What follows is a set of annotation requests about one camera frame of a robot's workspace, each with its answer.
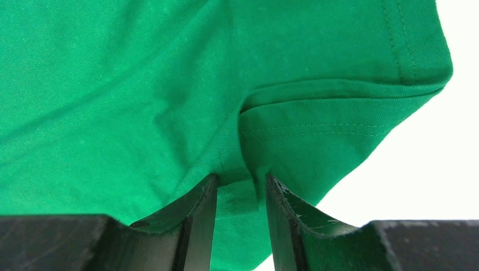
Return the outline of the green t shirt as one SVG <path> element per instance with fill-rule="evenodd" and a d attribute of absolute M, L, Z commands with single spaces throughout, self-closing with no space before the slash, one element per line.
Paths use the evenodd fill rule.
<path fill-rule="evenodd" d="M 452 76 L 435 1 L 2 1 L 1 214 L 125 224 L 220 177 L 212 270 L 270 254 Z"/>

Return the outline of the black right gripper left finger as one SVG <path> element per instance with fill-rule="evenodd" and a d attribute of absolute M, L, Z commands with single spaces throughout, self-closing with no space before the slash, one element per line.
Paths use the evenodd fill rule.
<path fill-rule="evenodd" d="M 1 217 L 2 270 L 209 270 L 216 175 L 131 225 L 107 215 Z"/>

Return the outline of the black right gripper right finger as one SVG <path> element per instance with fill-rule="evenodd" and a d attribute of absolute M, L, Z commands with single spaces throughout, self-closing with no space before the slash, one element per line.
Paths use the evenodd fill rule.
<path fill-rule="evenodd" d="M 355 227 L 273 175 L 266 205 L 276 270 L 477 270 L 476 220 L 374 220 Z"/>

